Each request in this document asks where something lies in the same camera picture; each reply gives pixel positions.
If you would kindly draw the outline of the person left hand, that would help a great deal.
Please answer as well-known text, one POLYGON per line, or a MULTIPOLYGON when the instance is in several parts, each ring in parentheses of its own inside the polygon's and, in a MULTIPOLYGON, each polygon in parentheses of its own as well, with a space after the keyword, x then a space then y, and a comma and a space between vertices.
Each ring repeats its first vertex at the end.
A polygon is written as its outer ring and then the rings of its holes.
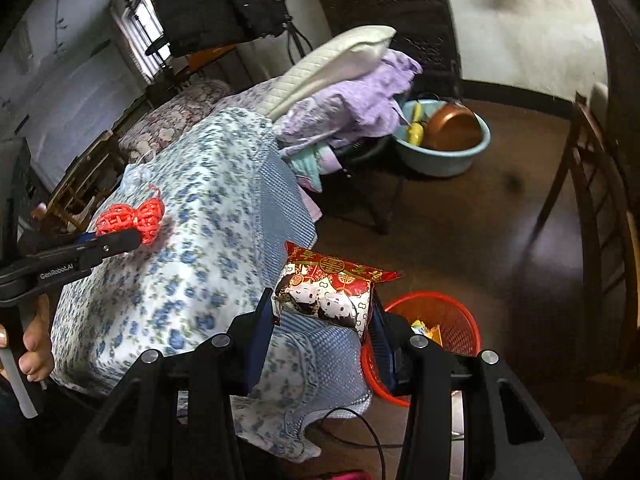
POLYGON ((35 300, 35 314, 24 331, 25 352, 18 360, 18 367, 29 382, 41 382, 52 372, 54 357, 50 337, 51 306, 47 294, 35 300))

